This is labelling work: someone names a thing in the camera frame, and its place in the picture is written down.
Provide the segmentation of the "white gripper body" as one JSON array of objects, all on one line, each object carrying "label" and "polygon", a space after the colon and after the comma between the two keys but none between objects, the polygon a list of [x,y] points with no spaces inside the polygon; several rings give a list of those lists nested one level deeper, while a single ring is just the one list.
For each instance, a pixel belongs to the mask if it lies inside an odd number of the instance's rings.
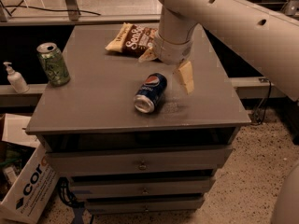
[{"label": "white gripper body", "polygon": [[153,53],[165,64],[180,64],[189,59],[192,41],[183,44],[173,44],[164,40],[158,32],[155,33],[153,44]]}]

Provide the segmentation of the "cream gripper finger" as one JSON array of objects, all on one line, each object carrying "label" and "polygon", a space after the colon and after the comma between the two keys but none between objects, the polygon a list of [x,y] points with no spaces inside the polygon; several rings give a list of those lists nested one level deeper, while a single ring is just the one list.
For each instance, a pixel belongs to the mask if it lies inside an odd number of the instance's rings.
[{"label": "cream gripper finger", "polygon": [[153,47],[150,47],[138,58],[138,61],[140,63],[143,63],[143,62],[153,61],[156,58],[157,55],[155,54]]},{"label": "cream gripper finger", "polygon": [[183,86],[187,94],[194,90],[192,63],[190,61],[181,63],[176,67],[175,74],[178,77],[178,82]]}]

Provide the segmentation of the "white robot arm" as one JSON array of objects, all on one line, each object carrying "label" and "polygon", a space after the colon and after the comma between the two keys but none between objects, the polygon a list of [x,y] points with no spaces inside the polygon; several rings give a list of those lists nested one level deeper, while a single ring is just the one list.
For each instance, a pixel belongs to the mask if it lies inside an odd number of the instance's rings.
[{"label": "white robot arm", "polygon": [[[158,0],[162,13],[152,53],[168,64],[187,60],[200,24],[274,82],[299,98],[298,23],[246,0]],[[270,214],[255,192],[238,192],[223,207],[206,204],[189,224],[299,224],[299,162],[281,184]]]}]

